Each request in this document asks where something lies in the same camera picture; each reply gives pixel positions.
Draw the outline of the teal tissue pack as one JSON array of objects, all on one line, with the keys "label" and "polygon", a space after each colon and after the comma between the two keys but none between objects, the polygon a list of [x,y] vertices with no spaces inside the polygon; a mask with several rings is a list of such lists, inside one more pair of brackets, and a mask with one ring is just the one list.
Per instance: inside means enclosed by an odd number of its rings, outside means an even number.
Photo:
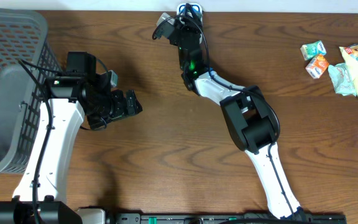
[{"label": "teal tissue pack", "polygon": [[304,44],[300,47],[304,60],[311,60],[313,57],[321,54],[326,55],[326,49],[321,40],[311,44]]}]

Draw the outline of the orange tissue pack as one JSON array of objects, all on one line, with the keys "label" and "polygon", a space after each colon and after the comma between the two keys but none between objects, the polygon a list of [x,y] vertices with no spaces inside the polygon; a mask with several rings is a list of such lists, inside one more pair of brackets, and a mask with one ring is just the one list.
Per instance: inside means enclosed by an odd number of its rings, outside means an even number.
[{"label": "orange tissue pack", "polygon": [[311,59],[305,69],[313,79],[319,79],[328,67],[329,63],[324,55],[319,54]]}]

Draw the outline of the teal wet wipe packet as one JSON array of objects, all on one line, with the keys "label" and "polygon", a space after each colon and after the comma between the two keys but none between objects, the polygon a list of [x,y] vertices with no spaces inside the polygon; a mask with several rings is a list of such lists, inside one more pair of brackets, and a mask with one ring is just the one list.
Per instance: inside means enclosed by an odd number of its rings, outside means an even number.
[{"label": "teal wet wipe packet", "polygon": [[342,96],[357,96],[349,69],[345,63],[330,65],[328,67],[328,72],[336,94],[340,94]]}]

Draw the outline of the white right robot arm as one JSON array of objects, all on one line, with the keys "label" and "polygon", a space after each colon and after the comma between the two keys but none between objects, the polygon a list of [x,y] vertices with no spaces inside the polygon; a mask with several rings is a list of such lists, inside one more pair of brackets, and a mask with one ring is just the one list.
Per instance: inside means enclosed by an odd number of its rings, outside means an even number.
[{"label": "white right robot arm", "polygon": [[220,106],[232,141],[252,161],[267,198],[269,212],[278,219],[306,221],[291,191],[278,155],[280,122],[256,85],[235,85],[210,66],[199,4],[178,5],[174,16],[162,14],[153,38],[166,37],[177,46],[186,88]]}]

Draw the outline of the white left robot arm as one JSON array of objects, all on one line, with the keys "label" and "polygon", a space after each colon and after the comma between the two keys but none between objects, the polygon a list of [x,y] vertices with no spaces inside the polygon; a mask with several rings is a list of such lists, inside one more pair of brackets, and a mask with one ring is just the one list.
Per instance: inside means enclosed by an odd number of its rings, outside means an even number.
[{"label": "white left robot arm", "polygon": [[66,205],[68,168],[83,122],[88,130],[101,131],[142,111],[134,90],[116,89],[112,70],[97,73],[100,62],[88,52],[69,52],[65,71],[35,82],[42,99],[39,128],[12,199],[0,201],[0,223],[114,223],[102,207]]}]

